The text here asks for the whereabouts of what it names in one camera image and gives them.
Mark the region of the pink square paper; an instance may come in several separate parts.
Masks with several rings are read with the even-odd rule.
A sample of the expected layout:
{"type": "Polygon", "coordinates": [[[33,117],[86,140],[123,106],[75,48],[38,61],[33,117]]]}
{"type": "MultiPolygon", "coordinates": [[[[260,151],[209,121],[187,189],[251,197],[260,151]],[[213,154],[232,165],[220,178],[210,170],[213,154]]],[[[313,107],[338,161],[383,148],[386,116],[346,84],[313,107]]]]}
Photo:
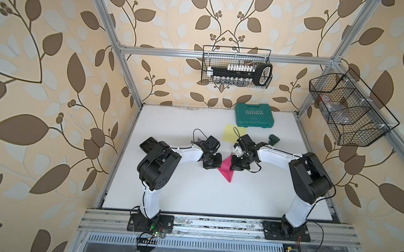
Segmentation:
{"type": "Polygon", "coordinates": [[[222,162],[220,168],[218,168],[218,171],[225,178],[225,180],[228,181],[229,183],[231,183],[232,177],[234,175],[234,171],[231,170],[231,166],[232,166],[232,155],[229,156],[228,158],[226,158],[222,162]]]}

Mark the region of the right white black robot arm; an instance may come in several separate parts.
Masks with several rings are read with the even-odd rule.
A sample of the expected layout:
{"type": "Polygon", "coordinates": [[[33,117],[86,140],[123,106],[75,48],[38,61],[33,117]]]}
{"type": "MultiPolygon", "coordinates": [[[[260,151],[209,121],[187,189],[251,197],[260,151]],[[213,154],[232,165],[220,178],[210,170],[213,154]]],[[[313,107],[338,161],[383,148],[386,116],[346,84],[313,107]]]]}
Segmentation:
{"type": "Polygon", "coordinates": [[[296,197],[290,209],[282,217],[282,222],[296,229],[302,227],[316,203],[323,200],[334,187],[318,157],[306,154],[291,154],[273,148],[268,143],[255,143],[249,135],[238,137],[231,156],[230,169],[250,171],[250,165],[266,162],[290,172],[296,197]]]}

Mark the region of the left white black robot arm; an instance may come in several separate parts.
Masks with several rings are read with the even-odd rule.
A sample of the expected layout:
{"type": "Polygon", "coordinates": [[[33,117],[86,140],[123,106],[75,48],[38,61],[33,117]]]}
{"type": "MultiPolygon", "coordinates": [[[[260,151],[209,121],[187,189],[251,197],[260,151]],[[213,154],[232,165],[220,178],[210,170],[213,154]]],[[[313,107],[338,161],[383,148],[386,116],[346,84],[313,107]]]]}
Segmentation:
{"type": "Polygon", "coordinates": [[[140,148],[146,156],[137,166],[144,187],[139,210],[149,220],[160,213],[160,190],[169,182],[178,165],[201,161],[203,168],[210,170],[220,168],[223,161],[219,153],[220,142],[213,136],[193,141],[186,147],[171,147],[150,137],[140,144],[140,148]]]}

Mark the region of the yellow square paper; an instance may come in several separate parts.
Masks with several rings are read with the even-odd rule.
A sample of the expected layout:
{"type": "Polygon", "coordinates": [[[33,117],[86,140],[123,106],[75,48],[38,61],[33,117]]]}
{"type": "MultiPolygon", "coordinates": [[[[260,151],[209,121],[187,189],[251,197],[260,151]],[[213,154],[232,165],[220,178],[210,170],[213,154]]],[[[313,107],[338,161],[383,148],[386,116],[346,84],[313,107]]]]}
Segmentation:
{"type": "Polygon", "coordinates": [[[222,141],[227,143],[236,143],[240,136],[247,134],[248,129],[243,127],[236,127],[234,125],[226,125],[223,133],[222,141]]]}

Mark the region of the green black pipe wrench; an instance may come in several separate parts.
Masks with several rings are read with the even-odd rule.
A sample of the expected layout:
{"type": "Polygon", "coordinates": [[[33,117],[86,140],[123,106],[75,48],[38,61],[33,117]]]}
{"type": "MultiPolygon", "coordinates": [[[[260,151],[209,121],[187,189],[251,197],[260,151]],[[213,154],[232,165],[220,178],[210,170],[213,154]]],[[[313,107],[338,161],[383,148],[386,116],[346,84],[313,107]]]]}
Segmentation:
{"type": "Polygon", "coordinates": [[[274,134],[271,134],[270,136],[269,136],[269,141],[268,141],[268,143],[269,143],[269,145],[270,146],[275,146],[277,143],[279,143],[280,142],[280,138],[278,137],[278,136],[276,136],[276,135],[274,135],[274,134]]]}

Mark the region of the green tool case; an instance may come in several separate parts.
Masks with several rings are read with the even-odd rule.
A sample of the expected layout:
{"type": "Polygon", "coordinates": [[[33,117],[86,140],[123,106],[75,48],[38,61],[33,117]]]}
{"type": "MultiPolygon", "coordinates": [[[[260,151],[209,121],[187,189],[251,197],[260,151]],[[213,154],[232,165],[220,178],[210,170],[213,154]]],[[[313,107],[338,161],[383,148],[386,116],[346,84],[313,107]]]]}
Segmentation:
{"type": "Polygon", "coordinates": [[[236,125],[239,127],[272,128],[274,118],[268,104],[237,104],[235,107],[236,125]]]}

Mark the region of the black flat tray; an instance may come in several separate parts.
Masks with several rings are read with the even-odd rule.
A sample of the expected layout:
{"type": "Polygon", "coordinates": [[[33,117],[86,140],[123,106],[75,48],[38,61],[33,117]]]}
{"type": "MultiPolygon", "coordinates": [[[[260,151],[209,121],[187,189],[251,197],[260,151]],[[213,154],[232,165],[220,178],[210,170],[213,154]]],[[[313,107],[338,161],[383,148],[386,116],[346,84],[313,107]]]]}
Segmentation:
{"type": "Polygon", "coordinates": [[[156,155],[161,151],[160,144],[153,137],[149,137],[148,139],[146,139],[139,145],[139,147],[148,155],[156,155]]]}

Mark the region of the black socket holder tool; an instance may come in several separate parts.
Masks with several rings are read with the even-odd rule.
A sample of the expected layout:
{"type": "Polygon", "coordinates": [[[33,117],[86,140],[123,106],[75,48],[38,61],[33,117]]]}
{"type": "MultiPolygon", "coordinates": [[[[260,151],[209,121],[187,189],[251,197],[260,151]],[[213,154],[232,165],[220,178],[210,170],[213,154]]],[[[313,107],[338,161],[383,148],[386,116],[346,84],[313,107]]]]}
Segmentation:
{"type": "Polygon", "coordinates": [[[271,63],[230,64],[227,67],[208,67],[205,76],[216,84],[266,88],[273,79],[272,69],[271,63]]]}

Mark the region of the plastic bag in basket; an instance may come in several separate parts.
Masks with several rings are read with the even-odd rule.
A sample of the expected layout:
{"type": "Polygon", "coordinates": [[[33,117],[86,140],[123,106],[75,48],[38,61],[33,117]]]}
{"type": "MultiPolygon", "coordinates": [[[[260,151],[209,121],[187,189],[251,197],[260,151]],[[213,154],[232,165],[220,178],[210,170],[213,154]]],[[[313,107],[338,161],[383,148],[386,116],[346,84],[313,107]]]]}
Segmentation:
{"type": "Polygon", "coordinates": [[[334,124],[348,124],[352,123],[350,118],[350,112],[347,107],[339,102],[333,102],[327,95],[321,96],[322,103],[324,105],[325,113],[324,117],[326,121],[334,124]]]}

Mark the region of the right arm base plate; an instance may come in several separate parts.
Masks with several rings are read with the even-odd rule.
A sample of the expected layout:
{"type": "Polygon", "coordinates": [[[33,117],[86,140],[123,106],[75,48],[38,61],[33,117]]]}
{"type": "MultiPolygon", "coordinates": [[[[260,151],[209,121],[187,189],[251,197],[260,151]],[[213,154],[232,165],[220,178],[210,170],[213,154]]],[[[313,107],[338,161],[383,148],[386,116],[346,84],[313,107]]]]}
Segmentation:
{"type": "Polygon", "coordinates": [[[298,228],[285,221],[262,221],[262,225],[266,240],[311,242],[306,223],[298,228]]]}

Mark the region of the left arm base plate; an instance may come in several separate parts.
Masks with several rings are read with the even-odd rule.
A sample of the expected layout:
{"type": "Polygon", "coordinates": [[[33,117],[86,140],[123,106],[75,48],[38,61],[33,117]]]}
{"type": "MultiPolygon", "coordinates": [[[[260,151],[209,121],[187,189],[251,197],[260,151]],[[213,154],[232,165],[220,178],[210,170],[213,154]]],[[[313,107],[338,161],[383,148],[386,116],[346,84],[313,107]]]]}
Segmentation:
{"type": "Polygon", "coordinates": [[[160,232],[171,233],[174,227],[174,216],[157,215],[152,219],[146,218],[141,213],[133,213],[128,221],[129,232],[160,232]]]}

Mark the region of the aluminium front rail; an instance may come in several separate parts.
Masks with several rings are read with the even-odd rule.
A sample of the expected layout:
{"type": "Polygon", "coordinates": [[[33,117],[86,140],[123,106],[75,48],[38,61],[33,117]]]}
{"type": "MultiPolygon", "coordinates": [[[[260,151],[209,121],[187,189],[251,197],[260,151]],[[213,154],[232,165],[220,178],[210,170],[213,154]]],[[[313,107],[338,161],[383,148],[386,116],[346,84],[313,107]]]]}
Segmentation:
{"type": "Polygon", "coordinates": [[[353,226],[308,222],[306,228],[291,238],[280,236],[279,221],[250,218],[162,214],[158,223],[143,224],[135,214],[125,211],[89,209],[83,215],[79,231],[134,233],[138,228],[160,229],[168,236],[236,241],[296,243],[332,247],[360,248],[353,226]]]}

